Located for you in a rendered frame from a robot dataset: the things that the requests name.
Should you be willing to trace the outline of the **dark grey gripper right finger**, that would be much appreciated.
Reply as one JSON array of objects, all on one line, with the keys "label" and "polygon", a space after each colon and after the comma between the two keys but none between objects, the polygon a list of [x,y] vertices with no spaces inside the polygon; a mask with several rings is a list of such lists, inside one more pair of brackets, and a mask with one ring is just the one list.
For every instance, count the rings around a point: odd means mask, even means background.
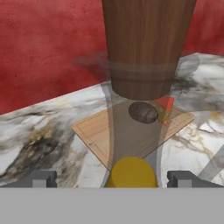
[{"label": "dark grey gripper right finger", "polygon": [[199,175],[193,174],[191,171],[168,171],[168,187],[176,188],[214,188],[221,187],[219,184],[211,182],[209,179],[205,179],[203,173]]}]

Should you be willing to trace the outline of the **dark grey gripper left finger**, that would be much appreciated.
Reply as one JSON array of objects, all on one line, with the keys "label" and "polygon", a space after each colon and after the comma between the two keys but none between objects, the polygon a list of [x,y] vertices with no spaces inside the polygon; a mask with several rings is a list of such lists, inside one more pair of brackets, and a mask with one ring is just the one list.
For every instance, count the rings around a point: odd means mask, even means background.
[{"label": "dark grey gripper left finger", "polygon": [[56,187],[57,172],[37,170],[16,182],[2,185],[2,188],[52,188]]}]

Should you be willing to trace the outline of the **yellow condiment bottle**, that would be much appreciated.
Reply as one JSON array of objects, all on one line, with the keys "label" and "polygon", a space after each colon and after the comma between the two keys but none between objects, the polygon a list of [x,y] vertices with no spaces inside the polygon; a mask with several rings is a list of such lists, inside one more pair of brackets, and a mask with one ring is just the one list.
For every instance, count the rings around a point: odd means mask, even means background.
[{"label": "yellow condiment bottle", "polygon": [[124,157],[113,166],[106,187],[157,187],[153,168],[140,157]]}]

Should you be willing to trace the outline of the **light wooden cutting board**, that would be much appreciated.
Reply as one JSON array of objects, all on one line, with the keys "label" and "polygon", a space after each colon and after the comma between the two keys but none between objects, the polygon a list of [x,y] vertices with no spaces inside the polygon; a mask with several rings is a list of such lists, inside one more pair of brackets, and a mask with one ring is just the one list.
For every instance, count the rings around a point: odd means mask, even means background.
[{"label": "light wooden cutting board", "polygon": [[131,103],[120,102],[73,126],[75,134],[109,170],[121,158],[145,158],[193,121],[191,113],[173,108],[167,126],[159,121],[140,123],[130,117]]}]

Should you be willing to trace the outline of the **red wedge of cheese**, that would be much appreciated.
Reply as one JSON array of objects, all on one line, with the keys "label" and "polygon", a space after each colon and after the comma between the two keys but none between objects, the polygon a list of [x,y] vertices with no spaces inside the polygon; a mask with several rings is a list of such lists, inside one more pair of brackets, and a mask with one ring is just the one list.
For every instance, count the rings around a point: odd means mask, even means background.
[{"label": "red wedge of cheese", "polygon": [[170,96],[164,96],[162,98],[150,101],[150,105],[152,105],[158,112],[158,120],[163,125],[168,125],[170,123],[173,103],[174,98]]}]

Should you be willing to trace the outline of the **brown potato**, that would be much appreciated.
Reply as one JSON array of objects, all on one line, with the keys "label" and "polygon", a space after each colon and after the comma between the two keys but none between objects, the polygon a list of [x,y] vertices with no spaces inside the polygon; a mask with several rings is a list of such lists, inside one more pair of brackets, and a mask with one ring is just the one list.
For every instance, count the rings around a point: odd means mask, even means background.
[{"label": "brown potato", "polygon": [[154,123],[158,119],[158,111],[150,104],[136,101],[129,106],[129,115],[139,123]]}]

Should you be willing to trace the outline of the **brown wooden pepper mill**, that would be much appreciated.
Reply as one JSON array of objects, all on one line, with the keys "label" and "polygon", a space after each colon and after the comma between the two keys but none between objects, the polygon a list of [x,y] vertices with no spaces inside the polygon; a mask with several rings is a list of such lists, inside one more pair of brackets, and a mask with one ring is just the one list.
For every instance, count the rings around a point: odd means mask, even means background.
[{"label": "brown wooden pepper mill", "polygon": [[102,0],[115,93],[148,101],[168,95],[196,0]]}]

